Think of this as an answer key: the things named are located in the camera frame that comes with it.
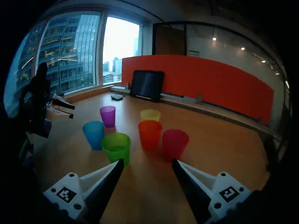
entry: sky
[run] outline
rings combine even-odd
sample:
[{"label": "sky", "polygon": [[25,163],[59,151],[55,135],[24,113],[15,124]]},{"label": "sky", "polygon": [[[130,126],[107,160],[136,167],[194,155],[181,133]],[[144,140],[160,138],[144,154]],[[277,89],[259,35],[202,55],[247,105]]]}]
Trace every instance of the sky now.
[{"label": "sky", "polygon": [[107,18],[103,63],[109,62],[112,71],[113,59],[134,56],[134,39],[139,36],[139,25],[112,17]]}]

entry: plastic cup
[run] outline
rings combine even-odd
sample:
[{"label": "plastic cup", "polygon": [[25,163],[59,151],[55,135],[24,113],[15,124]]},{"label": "plastic cup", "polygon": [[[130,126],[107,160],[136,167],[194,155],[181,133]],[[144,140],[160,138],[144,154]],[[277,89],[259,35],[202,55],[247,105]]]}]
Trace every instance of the plastic cup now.
[{"label": "plastic cup", "polygon": [[173,158],[180,159],[186,145],[189,142],[189,136],[178,129],[170,129],[163,133],[162,153],[166,162],[171,162]]},{"label": "plastic cup", "polygon": [[102,140],[102,148],[107,154],[111,163],[124,160],[124,166],[129,164],[130,160],[130,144],[129,136],[123,133],[111,133],[106,135]]},{"label": "plastic cup", "polygon": [[104,138],[104,125],[100,121],[91,121],[83,126],[83,132],[93,150],[101,150]]},{"label": "plastic cup", "polygon": [[158,121],[141,121],[138,125],[141,146],[144,150],[156,150],[159,144],[162,125]]},{"label": "plastic cup", "polygon": [[106,128],[112,128],[115,126],[115,107],[103,106],[100,109],[100,114]]},{"label": "plastic cup", "polygon": [[161,113],[159,111],[156,110],[143,110],[140,112],[141,115],[141,120],[145,121],[145,120],[154,120],[154,121],[159,121],[160,117],[161,117]]}]

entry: orange cup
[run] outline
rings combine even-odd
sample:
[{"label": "orange cup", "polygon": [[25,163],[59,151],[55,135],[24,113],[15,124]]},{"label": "orange cup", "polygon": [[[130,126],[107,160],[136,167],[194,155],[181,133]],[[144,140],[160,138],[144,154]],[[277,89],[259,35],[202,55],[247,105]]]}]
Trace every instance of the orange cup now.
[{"label": "orange cup", "polygon": [[162,131],[161,123],[154,120],[141,121],[138,129],[142,148],[148,151],[156,150]]}]

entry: blue cup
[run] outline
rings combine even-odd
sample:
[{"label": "blue cup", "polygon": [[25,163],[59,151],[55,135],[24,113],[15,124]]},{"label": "blue cup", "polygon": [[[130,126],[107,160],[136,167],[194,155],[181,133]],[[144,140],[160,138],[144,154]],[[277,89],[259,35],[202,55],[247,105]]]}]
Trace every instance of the blue cup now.
[{"label": "blue cup", "polygon": [[102,150],[101,142],[104,138],[104,124],[91,121],[83,126],[83,132],[93,150]]}]

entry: window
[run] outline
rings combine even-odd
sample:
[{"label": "window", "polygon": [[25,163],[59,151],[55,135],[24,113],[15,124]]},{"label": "window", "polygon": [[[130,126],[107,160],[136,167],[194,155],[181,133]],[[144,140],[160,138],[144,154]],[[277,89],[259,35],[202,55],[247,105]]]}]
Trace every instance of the window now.
[{"label": "window", "polygon": [[[43,62],[48,64],[51,95],[121,81],[122,59],[141,55],[142,26],[108,17],[104,36],[98,37],[101,18],[96,12],[66,13],[49,18],[29,31],[14,57],[6,82],[4,104],[10,117],[18,113],[22,89]],[[103,52],[97,45],[98,38],[104,38]],[[103,54],[103,73],[96,74],[99,53]]]},{"label": "window", "polygon": [[96,85],[92,55],[99,20],[99,15],[75,15],[54,17],[49,21],[38,64],[47,62],[49,65],[47,77],[51,81],[51,94]]},{"label": "window", "polygon": [[12,61],[4,92],[4,106],[10,117],[17,115],[22,90],[31,81],[34,52],[43,27],[44,23],[40,23],[29,31]]},{"label": "window", "polygon": [[103,47],[103,84],[121,81],[122,59],[138,55],[139,25],[107,18]]}]

